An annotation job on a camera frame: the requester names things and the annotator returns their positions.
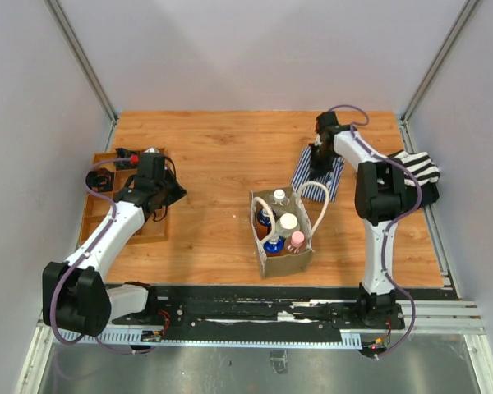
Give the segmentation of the blue white striped cloth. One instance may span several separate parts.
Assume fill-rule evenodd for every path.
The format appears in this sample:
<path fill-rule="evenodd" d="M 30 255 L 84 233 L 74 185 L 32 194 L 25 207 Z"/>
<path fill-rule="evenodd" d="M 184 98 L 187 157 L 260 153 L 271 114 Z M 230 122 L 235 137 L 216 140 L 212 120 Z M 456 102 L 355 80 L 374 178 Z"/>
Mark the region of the blue white striped cloth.
<path fill-rule="evenodd" d="M 317 181 L 323 184 L 329 191 L 329 201 L 334 202 L 338 193 L 341 175 L 344 169 L 344 159 L 336 158 L 332 168 L 323 176 L 311 178 L 311 146 L 307 146 L 301 153 L 297 167 L 291 178 L 291 186 L 297 191 L 307 181 Z"/>

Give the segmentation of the wooden compartment tray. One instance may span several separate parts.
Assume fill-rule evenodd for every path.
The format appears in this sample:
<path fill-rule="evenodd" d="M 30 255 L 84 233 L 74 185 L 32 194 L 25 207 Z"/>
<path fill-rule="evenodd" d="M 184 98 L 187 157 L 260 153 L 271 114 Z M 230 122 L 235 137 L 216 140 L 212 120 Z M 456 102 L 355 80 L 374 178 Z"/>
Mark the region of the wooden compartment tray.
<path fill-rule="evenodd" d="M 86 174 L 86 199 L 79 244 L 93 240 L 110 219 L 120 224 L 127 218 L 123 204 L 137 210 L 144 224 L 130 244 L 166 241 L 168 209 L 186 191 L 165 149 L 123 149 L 97 153 Z"/>

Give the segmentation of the clear bottle white cap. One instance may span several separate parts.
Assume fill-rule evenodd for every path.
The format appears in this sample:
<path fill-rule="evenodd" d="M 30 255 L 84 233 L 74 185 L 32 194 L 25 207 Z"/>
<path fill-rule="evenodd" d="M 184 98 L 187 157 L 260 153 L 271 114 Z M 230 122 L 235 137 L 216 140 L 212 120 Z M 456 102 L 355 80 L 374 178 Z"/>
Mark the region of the clear bottle white cap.
<path fill-rule="evenodd" d="M 283 189 L 274 190 L 268 196 L 268 202 L 270 205 L 285 207 L 288 206 L 290 200 L 286 192 Z"/>

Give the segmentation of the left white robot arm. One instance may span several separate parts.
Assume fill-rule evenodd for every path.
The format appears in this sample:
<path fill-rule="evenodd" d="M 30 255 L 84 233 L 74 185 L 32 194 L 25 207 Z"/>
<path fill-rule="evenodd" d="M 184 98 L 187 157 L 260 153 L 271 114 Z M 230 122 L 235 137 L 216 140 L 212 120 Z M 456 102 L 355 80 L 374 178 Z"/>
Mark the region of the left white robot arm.
<path fill-rule="evenodd" d="M 150 285 L 127 282 L 107 288 L 104 279 L 127 242 L 187 192 L 177 180 L 174 161 L 159 150 L 126 160 L 136 166 L 136 174 L 115 196 L 103 197 L 109 209 L 94 232 L 64 261 L 50 262 L 43 270 L 44 323 L 65 346 L 98 337 L 114 319 L 128 314 L 144 325 L 159 316 Z"/>

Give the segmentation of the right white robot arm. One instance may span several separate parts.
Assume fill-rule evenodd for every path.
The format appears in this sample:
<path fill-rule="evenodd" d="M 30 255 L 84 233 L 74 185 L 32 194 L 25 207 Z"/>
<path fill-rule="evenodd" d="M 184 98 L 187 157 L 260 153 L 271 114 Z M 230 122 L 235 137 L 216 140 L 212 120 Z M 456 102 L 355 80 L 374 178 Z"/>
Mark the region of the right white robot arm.
<path fill-rule="evenodd" d="M 422 191 L 416 177 L 398 160 L 379 153 L 359 134 L 358 122 L 339 123 L 334 110 L 316 118 L 309 179 L 316 181 L 343 158 L 357 172 L 354 204 L 366 234 L 366 266 L 355 313 L 364 328 L 397 315 L 393 279 L 394 235 L 400 218 L 418 209 Z"/>

